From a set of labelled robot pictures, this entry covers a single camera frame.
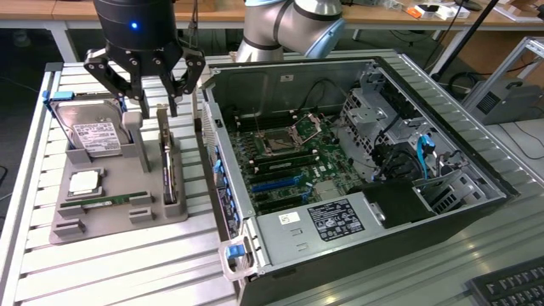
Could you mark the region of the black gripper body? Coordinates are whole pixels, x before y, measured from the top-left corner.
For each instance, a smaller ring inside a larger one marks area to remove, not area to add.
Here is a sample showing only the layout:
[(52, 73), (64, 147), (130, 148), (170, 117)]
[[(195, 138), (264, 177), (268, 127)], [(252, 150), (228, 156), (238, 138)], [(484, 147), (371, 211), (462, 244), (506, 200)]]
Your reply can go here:
[(132, 74), (156, 76), (156, 61), (171, 70), (182, 58), (174, 2), (94, 1), (107, 55)]

